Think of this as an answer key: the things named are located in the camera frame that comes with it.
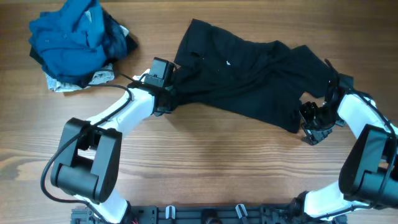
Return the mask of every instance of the table surface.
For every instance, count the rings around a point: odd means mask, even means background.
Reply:
[[[61,6],[60,0],[0,3],[0,223],[69,222],[76,205],[43,195],[42,169],[68,119],[98,114],[122,95],[108,88],[67,94],[47,89],[40,65],[29,57],[28,22]],[[398,123],[397,1],[135,0],[102,6],[139,41],[139,49],[115,65],[127,75],[141,74],[154,57],[173,60],[196,18],[253,42],[308,45],[354,76],[355,87]],[[289,202],[334,182],[355,142],[347,127],[317,146],[302,142],[303,135],[201,104],[181,106],[146,119],[126,136],[116,185],[133,205]],[[349,215],[351,224],[397,219],[391,209]]]

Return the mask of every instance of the robotic arm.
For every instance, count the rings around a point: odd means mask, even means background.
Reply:
[[[52,185],[65,193],[88,202],[90,209],[74,210],[71,223],[201,223],[204,208],[132,207],[114,188],[118,177],[121,140],[141,120],[152,114],[160,116],[172,110],[167,90],[175,65],[155,58],[150,70],[130,83],[133,96],[121,111],[82,138],[73,141],[55,159]],[[317,144],[333,127],[347,123],[357,138],[339,181],[313,192],[303,192],[290,204],[245,207],[213,207],[224,224],[228,223],[344,223],[343,214],[364,208],[398,208],[398,170],[396,137],[398,129],[374,110],[370,96],[352,92],[353,80],[337,74],[330,83],[325,103],[318,108],[306,103],[300,114],[309,144]],[[82,121],[69,120],[63,130],[60,146],[73,136],[102,120],[129,100],[129,93],[101,114]],[[96,149],[93,160],[79,155],[80,150]],[[389,168],[379,167],[381,161]]]

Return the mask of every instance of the pile of clothes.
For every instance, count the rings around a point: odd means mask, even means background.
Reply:
[[[112,80],[112,63],[137,47],[98,0],[68,0],[29,27],[30,55],[42,64],[54,91]],[[334,76],[305,45],[249,42],[195,19],[174,62],[181,66],[174,75],[174,105],[200,102],[291,133],[299,130],[302,94],[323,97]]]
[[[112,63],[137,48],[98,0],[68,0],[59,11],[41,12],[29,28],[30,56],[42,65],[53,91],[112,80]]]

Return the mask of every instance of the wooden table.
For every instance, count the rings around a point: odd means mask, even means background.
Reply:
[[[61,6],[61,0],[0,4],[0,223],[69,222],[76,205],[43,195],[42,169],[68,119],[98,114],[122,95],[108,88],[68,94],[47,89],[39,64],[28,56],[28,22]],[[116,64],[130,76],[149,68],[154,57],[173,60],[196,18],[253,42],[307,44],[354,76],[355,87],[375,97],[398,124],[397,1],[133,0],[102,6],[139,40],[139,49]],[[302,131],[290,134],[209,106],[181,106],[143,121],[124,139],[117,188],[133,205],[289,202],[335,181],[355,142],[348,128],[336,128],[315,147],[301,137]],[[397,219],[391,209],[349,215],[351,224]]]

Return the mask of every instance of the black metal base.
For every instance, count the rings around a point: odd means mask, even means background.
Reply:
[[[132,221],[137,220],[139,224],[203,224],[201,212],[212,208],[216,210],[223,224],[347,224],[345,215],[336,217],[330,222],[314,220],[306,215],[289,217],[288,207],[289,204],[247,206],[247,222],[239,219],[235,207],[175,207],[175,219],[166,219],[166,208],[132,206],[131,215]],[[72,210],[71,218],[71,224],[103,223],[89,209]]]

